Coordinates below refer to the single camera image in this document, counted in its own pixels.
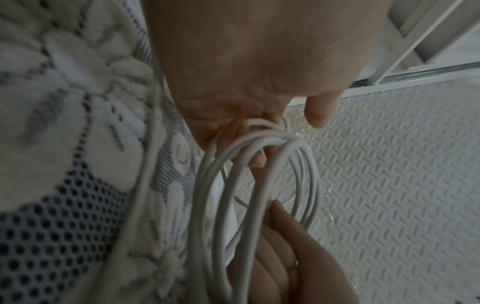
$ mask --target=diamond plate surface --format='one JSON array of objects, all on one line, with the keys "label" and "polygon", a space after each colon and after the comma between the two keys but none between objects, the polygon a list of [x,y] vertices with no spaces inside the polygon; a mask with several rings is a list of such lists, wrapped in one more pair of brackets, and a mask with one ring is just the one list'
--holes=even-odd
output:
[{"label": "diamond plate surface", "polygon": [[[311,143],[327,196],[312,233],[361,302],[478,303],[480,86],[345,98],[320,131],[302,112],[292,107],[285,117]],[[293,180],[286,168],[273,196],[286,199]],[[247,200],[252,185],[245,176],[239,196]]]}]

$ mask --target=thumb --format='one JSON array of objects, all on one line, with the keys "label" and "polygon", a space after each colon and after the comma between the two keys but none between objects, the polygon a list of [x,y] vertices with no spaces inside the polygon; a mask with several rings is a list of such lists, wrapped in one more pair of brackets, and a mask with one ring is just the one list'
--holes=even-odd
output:
[{"label": "thumb", "polygon": [[271,203],[270,216],[273,228],[290,244],[299,261],[315,258],[319,244],[285,211],[279,201]]},{"label": "thumb", "polygon": [[305,119],[308,124],[317,129],[326,127],[342,93],[324,93],[308,97],[305,103]]}]

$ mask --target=hand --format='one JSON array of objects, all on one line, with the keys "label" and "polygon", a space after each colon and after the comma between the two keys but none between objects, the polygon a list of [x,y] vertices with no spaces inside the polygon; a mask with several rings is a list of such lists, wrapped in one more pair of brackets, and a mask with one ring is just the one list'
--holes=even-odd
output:
[{"label": "hand", "polygon": [[144,0],[143,6],[175,104],[206,149],[234,119],[279,123],[294,96],[308,96],[305,118],[325,126],[370,57],[391,2]]},{"label": "hand", "polygon": [[[342,269],[278,201],[267,211],[252,269],[252,304],[358,304]],[[229,273],[235,279],[233,259]]]}]

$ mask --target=coiled cable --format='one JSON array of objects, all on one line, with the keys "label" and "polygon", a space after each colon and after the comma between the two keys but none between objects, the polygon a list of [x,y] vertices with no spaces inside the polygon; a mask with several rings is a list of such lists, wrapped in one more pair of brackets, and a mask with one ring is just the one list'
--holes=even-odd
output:
[{"label": "coiled cable", "polygon": [[[270,191],[275,178],[281,174],[287,160],[290,162],[296,179],[294,203],[291,211],[296,216],[302,193],[303,163],[301,169],[295,162],[294,154],[307,163],[309,174],[309,193],[306,208],[300,224],[308,229],[317,213],[320,200],[320,175],[313,153],[308,143],[295,134],[280,130],[279,126],[263,119],[247,120],[249,127],[267,127],[240,137],[233,142],[220,156],[215,158],[218,147],[217,136],[198,168],[193,189],[193,204],[188,226],[188,274],[189,298],[191,303],[208,303],[209,293],[219,302],[246,304],[252,273],[255,250],[260,235],[265,208],[270,199]],[[247,211],[242,224],[232,240],[226,244],[227,214],[232,208],[235,190],[241,175],[250,160],[267,146],[278,146],[277,153],[265,165],[263,177],[252,191],[249,204],[243,203]],[[233,163],[228,176],[224,173],[225,187],[221,194],[215,216],[212,238],[212,249],[209,252],[204,234],[204,217],[210,188],[215,177],[224,168],[224,164],[234,155],[239,157]],[[227,278],[226,257],[236,250],[235,258],[238,272],[231,286]]]}]

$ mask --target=textured white panel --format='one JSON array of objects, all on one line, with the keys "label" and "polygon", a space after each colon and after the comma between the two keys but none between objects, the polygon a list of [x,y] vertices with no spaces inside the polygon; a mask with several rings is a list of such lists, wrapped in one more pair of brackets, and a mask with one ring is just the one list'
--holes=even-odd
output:
[{"label": "textured white panel", "polygon": [[[480,86],[344,98],[321,131],[302,112],[285,117],[311,142],[328,196],[313,234],[330,242],[361,302],[478,303]],[[285,170],[273,196],[285,200],[293,181]],[[246,176],[240,196],[251,186]]]}]

